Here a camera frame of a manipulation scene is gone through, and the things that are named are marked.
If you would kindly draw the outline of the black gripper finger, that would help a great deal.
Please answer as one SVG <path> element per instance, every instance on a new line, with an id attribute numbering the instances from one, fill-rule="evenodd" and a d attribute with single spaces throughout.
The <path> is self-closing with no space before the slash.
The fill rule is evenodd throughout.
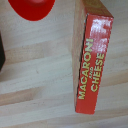
<path id="1" fill-rule="evenodd" d="M 4 52 L 2 37 L 0 34 L 0 71 L 1 71 L 4 63 L 5 63 L 5 52 Z"/>

